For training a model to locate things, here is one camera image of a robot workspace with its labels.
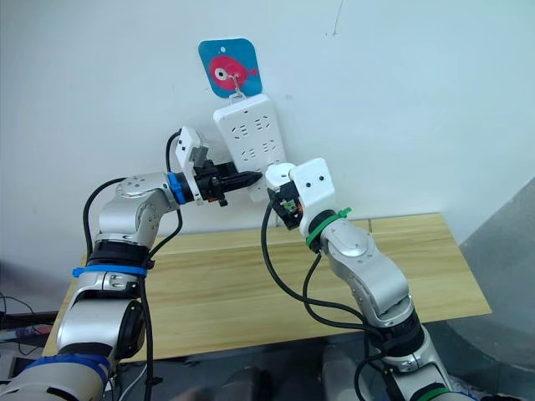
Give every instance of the wooden table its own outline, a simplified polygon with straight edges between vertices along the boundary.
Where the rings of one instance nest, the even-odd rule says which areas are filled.
[[[422,322],[489,313],[491,310],[439,214],[356,221],[369,229],[380,250],[410,282]],[[314,255],[298,231],[268,229],[272,262],[281,278],[301,292]],[[264,266],[259,230],[179,236],[164,246],[147,277],[155,358],[280,343],[346,332],[315,322],[303,305],[283,293]],[[74,290],[71,283],[44,355],[56,353],[56,334]],[[324,258],[310,295],[356,307],[344,282]],[[346,312],[317,307],[334,320]],[[145,358],[143,348],[130,361]]]

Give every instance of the blue tape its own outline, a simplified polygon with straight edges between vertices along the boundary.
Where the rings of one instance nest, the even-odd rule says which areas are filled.
[[[76,267],[73,269],[73,277],[78,278],[81,274],[86,272],[127,273],[135,274],[136,276],[147,277],[147,270],[143,267],[119,265],[91,265],[86,267]]]
[[[176,199],[178,199],[178,203],[184,205],[186,203],[186,199],[184,198],[184,194],[182,193],[181,183],[178,182],[175,173],[167,173],[167,178],[169,179],[171,190],[175,194]]]
[[[102,369],[100,365],[104,365],[106,369],[110,370],[110,362],[105,357],[100,355],[86,355],[81,353],[68,355],[54,355],[53,357],[42,357],[29,364],[26,369],[35,368],[36,366],[48,365],[50,363],[77,363],[92,368],[102,380],[102,388],[106,387],[108,383],[108,374]]]

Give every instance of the robotic arm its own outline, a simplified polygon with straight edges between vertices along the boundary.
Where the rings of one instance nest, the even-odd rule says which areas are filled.
[[[288,229],[299,227],[314,252],[329,257],[334,274],[344,280],[367,323],[382,338],[372,344],[385,353],[385,382],[390,399],[466,400],[451,385],[431,337],[415,311],[401,270],[375,245],[366,230],[345,219],[323,159],[302,165],[282,163],[266,171],[273,209]]]
[[[58,355],[40,358],[1,387],[2,400],[102,399],[117,363],[136,354],[144,342],[145,320],[137,299],[154,264],[150,249],[161,217],[191,201],[225,206],[226,192],[262,177],[237,173],[233,163],[204,160],[206,150],[195,131],[183,128],[182,135],[180,142],[192,142],[182,157],[183,173],[134,175],[117,185],[115,197],[99,215],[99,233],[86,267],[73,271],[78,282],[59,326]]]

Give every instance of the blue sticker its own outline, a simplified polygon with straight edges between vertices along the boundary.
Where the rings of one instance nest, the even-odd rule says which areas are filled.
[[[220,98],[236,93],[234,79],[246,96],[262,92],[257,55],[247,39],[205,40],[199,44],[211,90]]]

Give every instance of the green cable tie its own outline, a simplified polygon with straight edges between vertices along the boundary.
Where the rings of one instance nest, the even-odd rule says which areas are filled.
[[[431,390],[429,393],[425,393],[420,398],[418,398],[418,401],[430,401],[434,397],[438,397],[441,394],[450,393],[450,390],[447,388],[435,388],[434,390]]]
[[[321,233],[321,231],[324,230],[326,226],[331,224],[333,221],[336,221],[338,219],[345,219],[348,214],[351,212],[350,207],[346,207],[345,209],[339,211],[337,214],[327,217],[325,220],[323,220],[319,226],[313,229],[313,231],[310,233],[309,236],[307,236],[307,246],[310,247],[310,244],[312,244],[312,241]]]

